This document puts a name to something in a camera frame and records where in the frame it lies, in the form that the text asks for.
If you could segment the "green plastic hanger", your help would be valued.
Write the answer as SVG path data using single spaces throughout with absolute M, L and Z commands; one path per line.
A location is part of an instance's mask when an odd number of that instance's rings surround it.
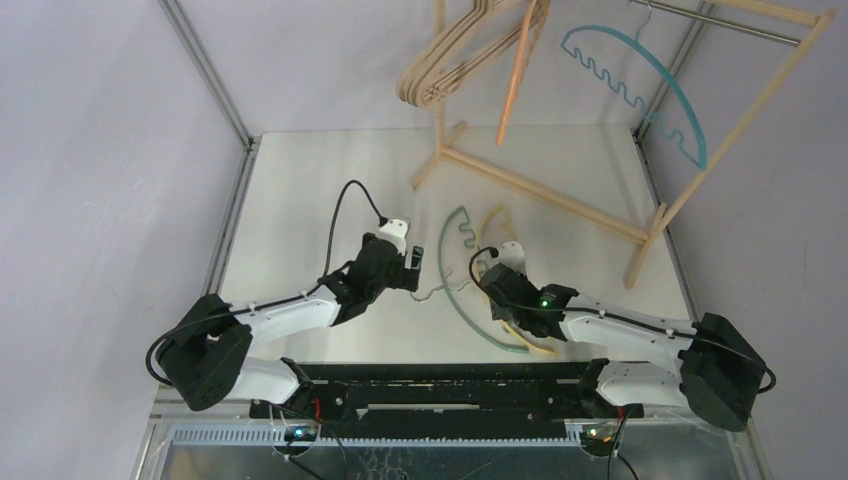
M 466 286 L 471 284 L 472 281 L 468 279 L 459 287 L 452 287 L 449 283 L 449 272 L 446 269 L 444 262 L 444 249 L 445 242 L 448 237 L 448 230 L 454 224 L 455 221 L 458 221 L 458 231 L 463 235 L 464 247 L 471 252 L 475 252 L 475 247 L 476 245 L 478 245 L 478 235 L 471 226 L 471 218 L 469 216 L 467 208 L 464 205 L 459 205 L 446 217 L 439 231 L 439 236 L 436 244 L 436 267 L 440 284 L 430 289 L 424 296 L 417 297 L 414 294 L 411 294 L 410 298 L 414 302 L 425 303 L 429 301 L 435 293 L 443 292 L 449 302 L 449 305 L 453 308 L 456 315 L 464 322 L 467 327 L 469 327 L 484 341 L 508 353 L 529 355 L 531 352 L 530 343 L 523 336 L 518 334 L 513 327 L 505 327 L 505 330 L 512 337 L 518 340 L 517 344 L 510 344 L 496 338 L 495 336 L 484 330 L 481 326 L 479 326 L 463 309 L 462 305 L 456 298 L 455 293 L 458 293 L 462 288 L 465 288 Z

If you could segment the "yellow plastic hanger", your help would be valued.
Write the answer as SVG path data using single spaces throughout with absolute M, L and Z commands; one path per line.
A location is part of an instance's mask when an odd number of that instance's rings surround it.
M 509 209 L 503 204 L 498 204 L 482 217 L 479 224 L 478 236 L 475 239 L 474 250 L 478 250 L 482 246 L 483 240 L 493 240 L 496 245 L 500 245 L 504 242 L 516 241 L 517 239 L 518 235 L 512 225 Z M 498 323 L 503 332 L 512 338 L 513 343 L 510 344 L 510 347 L 517 347 L 520 353 L 528 355 L 538 354 L 546 357 L 556 356 L 555 349 L 529 340 L 507 321 L 498 320 Z

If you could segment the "blue plastic hanger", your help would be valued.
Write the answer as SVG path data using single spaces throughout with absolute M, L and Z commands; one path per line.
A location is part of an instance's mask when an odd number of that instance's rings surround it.
M 560 42 L 560 48 L 583 69 L 590 72 L 597 81 L 604 84 L 617 98 L 637 111 L 640 120 L 646 122 L 649 126 L 657 127 L 667 141 L 674 142 L 677 150 L 699 171 L 705 172 L 708 167 L 708 148 L 700 120 L 676 76 L 640 41 L 642 29 L 650 23 L 654 7 L 659 6 L 658 3 L 652 1 L 643 1 L 643 4 L 648 9 L 648 16 L 637 28 L 634 35 L 625 34 L 609 26 L 586 24 L 568 30 Z M 689 122 L 692 135 L 691 142 L 687 140 L 687 135 L 682 130 L 670 128 L 665 116 L 659 110 L 650 112 L 648 102 L 644 97 L 631 92 L 624 80 L 616 78 L 608 68 L 601 66 L 593 56 L 586 54 L 573 41 L 576 35 L 588 32 L 604 34 L 619 41 L 638 57 L 641 57 L 654 70 L 677 100 Z

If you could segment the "orange plastic hanger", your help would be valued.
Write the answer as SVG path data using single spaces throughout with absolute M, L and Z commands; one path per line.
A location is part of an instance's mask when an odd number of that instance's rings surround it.
M 549 5 L 549 1 L 531 1 L 525 11 L 517 41 L 509 86 L 495 137 L 495 144 L 497 146 L 500 146 L 504 141 L 520 85 L 529 65 L 536 42 L 541 35 L 541 31 L 548 17 Z

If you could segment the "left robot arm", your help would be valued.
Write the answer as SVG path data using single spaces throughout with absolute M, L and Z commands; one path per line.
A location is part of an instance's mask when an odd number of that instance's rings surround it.
M 342 325 L 387 289 L 415 292 L 424 249 L 403 252 L 398 236 L 366 233 L 357 257 L 294 297 L 238 309 L 217 294 L 199 298 L 180 322 L 155 340 L 145 366 L 177 390 L 187 407 L 203 411 L 223 400 L 275 404 L 290 417 L 311 407 L 312 382 L 292 359 L 256 357 L 261 345 L 307 330 Z

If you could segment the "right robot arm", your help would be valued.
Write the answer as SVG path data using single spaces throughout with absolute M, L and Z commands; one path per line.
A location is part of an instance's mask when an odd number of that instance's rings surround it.
M 740 432 L 757 397 L 777 384 L 766 361 L 721 315 L 706 313 L 698 321 L 647 315 L 564 285 L 538 288 L 504 264 L 475 283 L 494 318 L 539 338 L 607 351 L 591 361 L 577 391 L 589 415 L 605 415 L 614 406 L 686 408 L 714 427 Z

